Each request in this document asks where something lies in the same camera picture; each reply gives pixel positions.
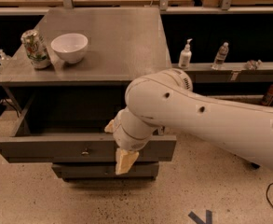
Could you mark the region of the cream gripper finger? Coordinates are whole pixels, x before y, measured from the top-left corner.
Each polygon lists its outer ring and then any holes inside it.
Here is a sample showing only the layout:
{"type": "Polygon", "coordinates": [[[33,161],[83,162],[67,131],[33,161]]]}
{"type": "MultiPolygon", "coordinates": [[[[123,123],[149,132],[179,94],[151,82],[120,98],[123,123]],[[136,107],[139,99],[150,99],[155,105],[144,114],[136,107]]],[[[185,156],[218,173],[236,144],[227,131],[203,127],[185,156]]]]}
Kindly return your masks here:
{"type": "Polygon", "coordinates": [[[116,150],[116,174],[126,174],[139,157],[138,151],[116,150]]]}
{"type": "Polygon", "coordinates": [[[114,121],[111,119],[109,123],[105,126],[104,131],[106,133],[113,133],[114,132],[114,121]]]}

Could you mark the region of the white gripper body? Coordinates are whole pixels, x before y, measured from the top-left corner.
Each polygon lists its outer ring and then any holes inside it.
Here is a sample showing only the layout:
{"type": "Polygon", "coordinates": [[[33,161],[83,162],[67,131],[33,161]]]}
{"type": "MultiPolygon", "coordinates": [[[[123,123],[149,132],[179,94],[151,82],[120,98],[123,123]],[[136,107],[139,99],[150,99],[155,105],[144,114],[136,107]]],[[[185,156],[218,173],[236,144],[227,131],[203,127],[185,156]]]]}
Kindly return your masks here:
{"type": "Polygon", "coordinates": [[[145,123],[126,107],[114,118],[113,137],[121,149],[138,151],[145,147],[156,129],[157,126],[145,123]]]}

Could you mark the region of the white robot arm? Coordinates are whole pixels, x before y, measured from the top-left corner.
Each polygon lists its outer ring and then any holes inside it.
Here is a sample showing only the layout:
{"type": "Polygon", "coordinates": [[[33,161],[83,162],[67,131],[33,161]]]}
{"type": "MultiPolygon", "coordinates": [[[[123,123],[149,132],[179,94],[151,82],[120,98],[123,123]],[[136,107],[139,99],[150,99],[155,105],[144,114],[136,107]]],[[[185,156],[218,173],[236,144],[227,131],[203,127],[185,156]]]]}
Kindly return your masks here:
{"type": "Polygon", "coordinates": [[[273,107],[193,92],[190,77],[169,69],[134,79],[126,107],[105,127],[116,140],[116,173],[127,173],[155,130],[177,128],[273,171],[273,107]]]}

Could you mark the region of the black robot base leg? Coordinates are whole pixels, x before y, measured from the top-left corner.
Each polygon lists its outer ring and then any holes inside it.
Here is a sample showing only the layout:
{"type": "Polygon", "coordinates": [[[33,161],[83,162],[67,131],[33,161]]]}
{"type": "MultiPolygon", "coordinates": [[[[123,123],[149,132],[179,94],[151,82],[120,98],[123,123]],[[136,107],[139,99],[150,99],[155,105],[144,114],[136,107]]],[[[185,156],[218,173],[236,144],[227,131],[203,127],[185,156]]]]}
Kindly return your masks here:
{"type": "Polygon", "coordinates": [[[259,169],[260,168],[260,165],[256,164],[256,163],[251,163],[251,166],[253,169],[259,169]]]}

